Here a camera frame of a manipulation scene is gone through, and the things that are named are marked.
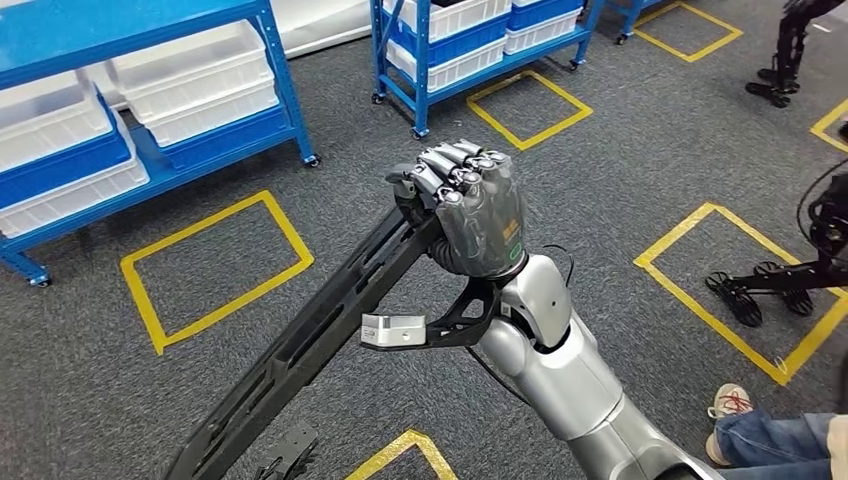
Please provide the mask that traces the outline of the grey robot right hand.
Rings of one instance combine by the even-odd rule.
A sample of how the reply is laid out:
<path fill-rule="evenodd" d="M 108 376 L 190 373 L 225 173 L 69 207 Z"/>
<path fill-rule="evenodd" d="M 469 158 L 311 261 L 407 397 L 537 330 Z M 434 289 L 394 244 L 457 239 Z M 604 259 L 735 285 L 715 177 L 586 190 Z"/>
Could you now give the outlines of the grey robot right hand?
<path fill-rule="evenodd" d="M 524 201 L 510 156 L 467 139 L 442 142 L 394 165 L 385 180 L 411 225 L 440 225 L 427 254 L 446 271 L 497 278 L 523 259 Z"/>

